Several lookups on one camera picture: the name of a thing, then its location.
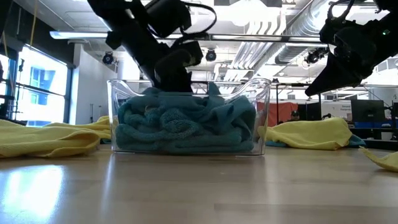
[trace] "cable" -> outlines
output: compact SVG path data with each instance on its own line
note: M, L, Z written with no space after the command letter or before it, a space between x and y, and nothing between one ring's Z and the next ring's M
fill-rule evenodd
M355 2L355 0L339 0L339 1L337 1L337 2L332 3L331 6L329 7L329 10L328 10L328 19L333 18L332 9L333 9L333 7L334 7L335 5L340 4L340 3L343 3L343 2L348 2L348 1L350 1L349 4L351 4L351 2L352 2L352 4L354 4L354 2ZM346 14L346 15L345 15L345 17L346 17L346 16L348 15L348 13L349 13L349 10L351 9L351 6L348 5L347 9L344 11L344 13L343 13L339 18L341 18L344 14Z
M199 32L193 32L193 33L190 33L190 34L186 33L181 27L180 28L180 32L181 32L181 34L183 36L178 38L173 43L172 47L175 47L176 45L181 44L181 43L183 43L186 40L192 40L192 39L199 38L199 37L206 37L207 36L207 31L209 31L217 22L217 13L212 7L206 6L206 5L202 5L202 4L192 3L192 2L184 2L184 3L188 7L199 7L199 8L206 9L206 10L212 12L214 14L214 20L206 29L204 29L202 31L199 31Z
M6 57L8 57L6 34L4 33L4 31L2 32L2 42L4 44L4 53L6 53Z
M38 1L39 0L35 0L35 9L34 9L34 14L33 14L32 32L30 33L30 44L29 44L30 46L33 45L33 36L35 34Z

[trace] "teal towel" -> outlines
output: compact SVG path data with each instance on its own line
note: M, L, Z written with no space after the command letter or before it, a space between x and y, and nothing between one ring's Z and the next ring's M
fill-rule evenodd
M266 141L266 146L288 147L288 145L284 142L275 142L275 141ZM366 143L360 137L353 134L350 137L349 143L346 147L359 147L359 146L366 146Z
M148 88L118 111L116 143L127 151L246 152L253 148L256 110L245 96L225 101L214 83L209 96Z

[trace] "desk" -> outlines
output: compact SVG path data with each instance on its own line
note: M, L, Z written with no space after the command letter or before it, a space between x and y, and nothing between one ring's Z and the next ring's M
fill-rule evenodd
M357 149L184 157L106 147L0 161L0 223L397 223L397 189L398 174Z
M393 133L392 128L350 128L353 134L361 139L381 139L381 133Z
M366 147L369 148L398 151L398 141L364 139L364 142L366 143Z

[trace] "security camera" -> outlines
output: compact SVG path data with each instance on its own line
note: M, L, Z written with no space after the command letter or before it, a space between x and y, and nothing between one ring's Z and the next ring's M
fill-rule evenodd
M105 65L112 65L112 63L114 62L113 53L105 52L105 55L102 58L102 62L104 62Z
M206 54L206 60L208 62L214 62L217 58L217 54L214 49L209 49Z

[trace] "yellow towel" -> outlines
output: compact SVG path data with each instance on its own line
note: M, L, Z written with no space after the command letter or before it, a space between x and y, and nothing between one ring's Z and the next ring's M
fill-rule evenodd
M352 136L347 122L341 118L324 121L294 121L275 127L259 127L267 141L280 141L300 149L335 150L347 146Z
M25 127L0 120L0 157L63 157L93 151L101 138L109 138L109 118L86 125L50 124Z
M384 156L383 158L378 158L371 151L361 148L359 149L365 154L372 162L377 164L379 167L385 168L390 171L398 172L398 152L394 152Z

